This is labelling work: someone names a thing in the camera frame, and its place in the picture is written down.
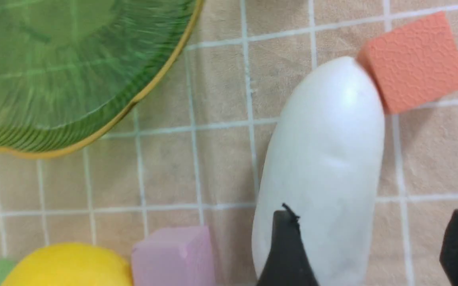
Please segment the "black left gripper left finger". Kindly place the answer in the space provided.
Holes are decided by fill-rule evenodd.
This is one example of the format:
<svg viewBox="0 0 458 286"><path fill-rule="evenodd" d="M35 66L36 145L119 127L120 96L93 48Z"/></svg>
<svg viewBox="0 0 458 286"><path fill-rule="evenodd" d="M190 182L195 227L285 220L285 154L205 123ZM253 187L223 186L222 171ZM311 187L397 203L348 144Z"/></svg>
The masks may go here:
<svg viewBox="0 0 458 286"><path fill-rule="evenodd" d="M271 248L258 286L318 286L301 239L300 216L283 203L273 213Z"/></svg>

